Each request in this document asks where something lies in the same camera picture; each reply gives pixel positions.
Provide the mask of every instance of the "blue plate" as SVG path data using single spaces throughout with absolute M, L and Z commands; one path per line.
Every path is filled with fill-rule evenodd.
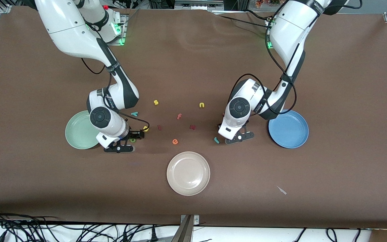
M 268 130 L 279 146 L 288 149 L 302 146 L 308 138 L 307 122 L 299 113 L 292 110 L 271 119 L 268 123 Z

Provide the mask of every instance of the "power cord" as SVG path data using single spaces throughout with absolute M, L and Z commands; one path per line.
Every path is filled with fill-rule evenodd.
M 303 228 L 303 230 L 301 231 L 301 233 L 298 235 L 298 238 L 297 238 L 294 242 L 299 242 L 299 241 L 300 241 L 301 236 L 302 236 L 302 234 L 305 232 L 306 229 L 307 229 L 307 228 Z
M 81 58 L 81 59 L 82 59 L 83 64 L 85 64 L 85 66 L 87 67 L 87 69 L 90 70 L 90 72 L 92 72 L 92 73 L 95 74 L 95 75 L 101 74 L 101 72 L 102 72 L 102 71 L 104 70 L 104 68 L 105 68 L 105 65 L 104 65 L 104 66 L 102 67 L 101 71 L 99 71 L 99 72 L 94 72 L 94 71 L 86 64 L 85 60 L 84 60 L 83 58 Z
M 362 8 L 362 0 L 359 0 L 359 6 L 350 6 L 350 5 L 329 5 L 325 8 L 325 10 L 332 8 L 332 7 L 342 7 L 342 8 L 348 8 L 348 9 L 360 9 Z
M 250 12 L 251 14 L 253 14 L 256 18 L 259 18 L 259 19 L 262 19 L 262 20 L 267 20 L 268 18 L 272 17 L 272 16 L 268 16 L 268 17 L 261 17 L 259 15 L 257 15 L 255 12 L 253 12 L 252 10 L 250 9 L 246 9 L 246 10 L 243 10 L 244 12 Z
M 331 239 L 331 237 L 329 236 L 329 230 L 332 231 L 332 233 L 334 234 L 334 239 Z M 335 233 L 334 229 L 327 228 L 326 232 L 327 232 L 327 237 L 329 240 L 331 240 L 332 242 L 337 242 L 337 234 Z
M 356 233 L 355 240 L 353 242 L 357 242 L 359 235 L 361 234 L 361 229 L 358 229 L 358 233 Z
M 99 37 L 102 39 L 102 36 L 101 36 L 101 34 L 96 30 L 96 29 L 94 29 L 92 26 L 90 26 L 88 23 L 86 23 L 86 25 L 89 27 L 89 28 L 91 28 L 93 31 L 95 31 L 98 35 L 99 35 Z M 99 72 L 94 72 L 87 64 L 86 64 L 86 62 L 85 62 L 85 60 L 83 59 L 83 58 L 81 58 L 82 59 L 82 62 L 83 62 L 83 64 L 87 67 L 87 69 L 90 71 L 90 72 L 92 72 L 93 74 L 95 74 L 95 75 L 98 75 L 98 74 L 101 74 L 101 72 L 104 70 L 104 68 L 105 68 L 105 65 L 102 67 L 102 69 L 101 69 L 101 71 L 99 71 Z
M 227 18 L 227 19 L 231 19 L 231 20 L 235 20 L 235 21 L 239 21 L 239 22 L 243 22 L 243 23 L 248 23 L 248 24 L 251 24 L 251 25 L 254 25 L 254 26 L 261 26 L 261 27 L 264 27 L 264 28 L 267 27 L 267 26 L 265 26 L 265 25 L 263 26 L 263 25 L 260 25 L 260 24 L 257 24 L 257 23 L 252 23 L 252 22 L 248 22 L 248 21 L 241 20 L 241 19 L 226 17 L 226 16 L 222 16 L 222 15 L 220 15 L 220 17 L 222 17 L 222 18 Z
M 156 236 L 156 230 L 155 225 L 152 225 L 152 238 L 150 239 L 150 242 L 156 242 L 158 241 L 158 237 Z

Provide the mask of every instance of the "beige plate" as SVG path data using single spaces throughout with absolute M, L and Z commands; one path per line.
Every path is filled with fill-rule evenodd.
M 167 180 L 176 193 L 184 196 L 196 195 L 209 183 L 209 164 L 198 153 L 182 152 L 168 164 Z

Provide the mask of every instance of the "green plate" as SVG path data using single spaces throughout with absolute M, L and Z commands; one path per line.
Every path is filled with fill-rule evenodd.
M 89 112 L 81 111 L 74 115 L 65 128 L 65 138 L 72 147 L 85 150 L 98 144 L 99 131 L 89 120 Z

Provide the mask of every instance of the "plate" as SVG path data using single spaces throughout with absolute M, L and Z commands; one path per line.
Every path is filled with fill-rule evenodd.
M 293 110 L 271 119 L 268 123 L 268 130 L 272 139 L 279 146 L 288 149 L 302 146 L 308 138 L 307 122 Z
M 170 187 L 183 196 L 193 196 L 202 192 L 210 180 L 210 167 L 206 159 L 198 153 L 182 152 L 170 161 L 167 168 Z
M 99 131 L 93 127 L 89 112 L 81 111 L 74 115 L 65 128 L 65 138 L 72 147 L 85 150 L 98 144 L 96 136 Z

